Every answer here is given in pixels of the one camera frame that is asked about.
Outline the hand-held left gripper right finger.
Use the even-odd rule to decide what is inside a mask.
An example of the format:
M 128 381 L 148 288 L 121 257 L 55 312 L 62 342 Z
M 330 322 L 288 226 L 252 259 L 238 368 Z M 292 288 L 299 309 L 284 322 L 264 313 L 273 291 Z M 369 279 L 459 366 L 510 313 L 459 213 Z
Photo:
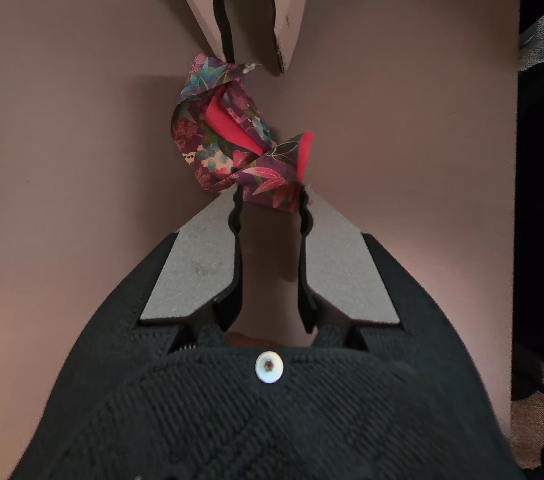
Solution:
M 361 230 L 310 187 L 299 196 L 298 312 L 308 334 L 326 325 L 396 327 L 400 318 Z

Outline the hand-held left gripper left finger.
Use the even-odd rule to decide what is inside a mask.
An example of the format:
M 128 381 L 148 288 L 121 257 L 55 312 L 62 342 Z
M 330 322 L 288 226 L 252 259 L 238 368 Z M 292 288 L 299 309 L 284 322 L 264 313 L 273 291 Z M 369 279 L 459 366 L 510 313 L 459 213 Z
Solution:
M 233 185 L 177 232 L 140 316 L 143 324 L 181 324 L 226 332 L 243 303 L 239 234 L 243 195 Z

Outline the floral patterned origami paper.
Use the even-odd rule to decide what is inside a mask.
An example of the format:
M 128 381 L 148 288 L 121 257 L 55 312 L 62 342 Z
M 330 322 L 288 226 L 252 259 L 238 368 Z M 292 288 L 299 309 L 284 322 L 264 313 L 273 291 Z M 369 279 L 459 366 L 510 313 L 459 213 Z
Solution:
M 241 186 L 243 201 L 294 212 L 313 133 L 276 141 L 243 77 L 257 64 L 197 54 L 171 119 L 173 141 L 205 191 Z

